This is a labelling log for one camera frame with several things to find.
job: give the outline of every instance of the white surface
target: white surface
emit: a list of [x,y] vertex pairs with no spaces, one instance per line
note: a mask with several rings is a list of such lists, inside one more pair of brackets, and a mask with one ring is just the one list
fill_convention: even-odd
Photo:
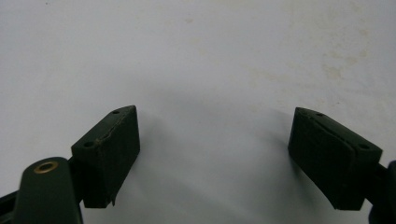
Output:
[[1,1],[0,195],[112,109],[141,154],[85,223],[367,223],[287,152],[295,106],[396,159],[395,1]]

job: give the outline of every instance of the brass grommet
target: brass grommet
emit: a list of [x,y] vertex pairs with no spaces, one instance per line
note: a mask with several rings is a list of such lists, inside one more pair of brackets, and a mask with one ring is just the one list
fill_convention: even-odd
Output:
[[57,161],[46,161],[46,162],[39,164],[35,168],[35,173],[38,175],[42,175],[42,174],[45,174],[45,173],[55,170],[56,167],[58,167]]

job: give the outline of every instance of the screw hole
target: screw hole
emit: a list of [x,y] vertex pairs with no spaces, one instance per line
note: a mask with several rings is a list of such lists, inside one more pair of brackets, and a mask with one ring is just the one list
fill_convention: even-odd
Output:
[[367,145],[364,145],[364,144],[359,144],[359,147],[364,148],[364,149],[368,149],[369,148]]
[[86,142],[84,144],[84,147],[92,147],[93,146],[93,142]]

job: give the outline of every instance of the black plastic part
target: black plastic part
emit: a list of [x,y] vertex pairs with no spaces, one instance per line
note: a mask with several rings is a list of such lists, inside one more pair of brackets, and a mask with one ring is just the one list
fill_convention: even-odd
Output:
[[297,107],[289,153],[335,209],[360,210],[382,150],[326,115]]
[[396,161],[388,169],[378,168],[368,186],[367,199],[373,204],[370,224],[396,223]]
[[13,217],[17,191],[0,198],[0,223],[9,224]]
[[82,223],[66,159],[38,161],[23,172],[12,223]]
[[117,193],[140,151],[136,107],[125,106],[105,116],[72,146],[72,167],[85,207],[106,208]]

